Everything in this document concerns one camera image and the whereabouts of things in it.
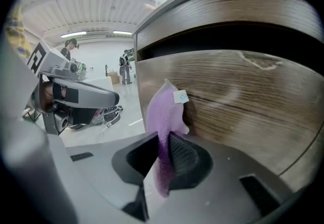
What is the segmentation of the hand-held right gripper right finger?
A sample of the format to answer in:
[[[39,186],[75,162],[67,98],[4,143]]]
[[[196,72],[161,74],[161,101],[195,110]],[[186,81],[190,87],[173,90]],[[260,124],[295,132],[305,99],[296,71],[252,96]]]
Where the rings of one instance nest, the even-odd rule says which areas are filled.
[[[170,191],[195,188],[213,167],[212,157],[206,149],[176,133],[169,136],[169,159],[174,170]]]

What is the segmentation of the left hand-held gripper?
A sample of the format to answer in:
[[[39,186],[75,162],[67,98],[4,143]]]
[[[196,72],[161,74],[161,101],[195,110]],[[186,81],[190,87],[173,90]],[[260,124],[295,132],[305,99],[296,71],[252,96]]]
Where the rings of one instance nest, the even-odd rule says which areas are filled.
[[[38,77],[38,84],[32,92],[32,106],[43,115],[45,130],[59,135],[69,127],[97,125],[101,109],[119,103],[119,95],[79,80],[77,65],[68,61],[58,50],[44,41],[35,47],[27,62],[28,68]],[[45,84],[58,85],[66,89],[62,98],[52,99],[45,108]]]

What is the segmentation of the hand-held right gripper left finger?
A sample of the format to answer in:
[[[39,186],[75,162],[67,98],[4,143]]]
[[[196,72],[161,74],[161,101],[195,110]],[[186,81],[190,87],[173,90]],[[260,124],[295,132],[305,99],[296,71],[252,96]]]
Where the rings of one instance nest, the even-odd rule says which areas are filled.
[[[157,133],[143,133],[119,140],[112,156],[112,168],[117,174],[113,187],[121,199],[123,212],[139,221],[148,221],[144,179],[157,158]]]

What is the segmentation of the person's left hand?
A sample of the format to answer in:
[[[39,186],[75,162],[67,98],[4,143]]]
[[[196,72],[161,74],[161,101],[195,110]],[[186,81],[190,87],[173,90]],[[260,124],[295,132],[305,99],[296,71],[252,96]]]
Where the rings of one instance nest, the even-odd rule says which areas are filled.
[[[44,111],[51,113],[54,111],[54,100],[65,100],[66,87],[53,82],[44,82],[40,87],[41,106]]]

